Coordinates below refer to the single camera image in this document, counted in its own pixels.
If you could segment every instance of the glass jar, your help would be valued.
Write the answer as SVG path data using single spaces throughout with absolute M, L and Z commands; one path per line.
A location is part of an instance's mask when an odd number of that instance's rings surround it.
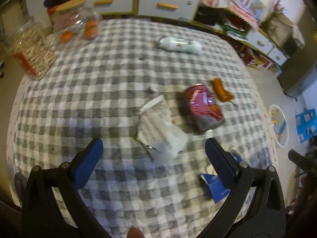
M 99 15 L 84 6 L 86 0 L 70 0 L 56 8 L 52 17 L 53 45 L 57 50 L 78 50 L 90 44 L 99 33 Z
M 31 79 L 42 79 L 56 56 L 46 41 L 40 23 L 31 17 L 9 38 L 9 53 L 15 57 Z

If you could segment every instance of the white bottle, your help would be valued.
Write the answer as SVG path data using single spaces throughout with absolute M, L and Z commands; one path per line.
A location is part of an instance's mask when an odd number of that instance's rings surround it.
M 176 37 L 165 37 L 159 41 L 159 47 L 167 51 L 179 51 L 198 54 L 202 50 L 201 43 Z

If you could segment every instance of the checkered tablecloth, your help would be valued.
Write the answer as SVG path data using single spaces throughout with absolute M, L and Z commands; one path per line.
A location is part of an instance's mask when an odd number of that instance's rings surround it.
M 100 137 L 102 159 L 79 194 L 105 230 L 112 237 L 126 237 L 134 225 L 146 238 L 197 236 L 221 207 L 199 178 L 210 164 L 204 151 L 208 137 L 233 145 L 253 167 L 271 163 L 241 62 L 232 57 L 226 41 L 188 28 L 127 19 L 103 21 L 100 30 L 85 48 L 57 52 L 47 75 L 29 83 L 16 125 L 15 171 L 28 176 L 35 165 L 57 167 Z M 202 52 L 158 49 L 163 36 L 199 41 Z M 235 95 L 238 108 L 219 102 L 225 123 L 195 135 L 186 124 L 190 118 L 181 92 L 197 83 L 210 86 L 215 77 Z M 175 124 L 189 137 L 186 149 L 164 167 L 156 166 L 135 140 L 139 108 L 161 94 Z M 72 223 L 58 191 L 55 195 Z

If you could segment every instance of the orange fruit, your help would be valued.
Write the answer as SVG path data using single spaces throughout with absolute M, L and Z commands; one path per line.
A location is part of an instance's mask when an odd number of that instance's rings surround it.
M 91 27 L 96 27 L 97 26 L 97 22 L 96 20 L 89 20 L 87 21 L 86 25 L 85 25 L 85 29 L 89 29 Z
M 73 37 L 73 33 L 70 30 L 66 30 L 61 34 L 61 41 L 64 43 L 69 42 Z
M 86 29 L 84 32 L 84 38 L 86 39 L 93 39 L 97 36 L 98 30 L 96 27 L 90 27 L 89 29 Z

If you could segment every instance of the white bucket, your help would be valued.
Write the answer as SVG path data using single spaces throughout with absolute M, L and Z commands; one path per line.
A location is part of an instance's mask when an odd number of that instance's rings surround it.
M 285 117 L 283 111 L 277 105 L 271 105 L 269 110 L 268 110 L 268 113 L 270 115 L 271 121 L 275 122 L 275 124 L 272 123 L 275 144 L 276 144 L 276 146 L 283 149 L 286 147 L 286 145 L 288 143 L 288 139 L 289 139 L 289 130 L 288 130 L 288 124 L 286 121 L 286 117 Z M 285 126 L 285 128 L 280 133 L 281 127 L 283 125 Z

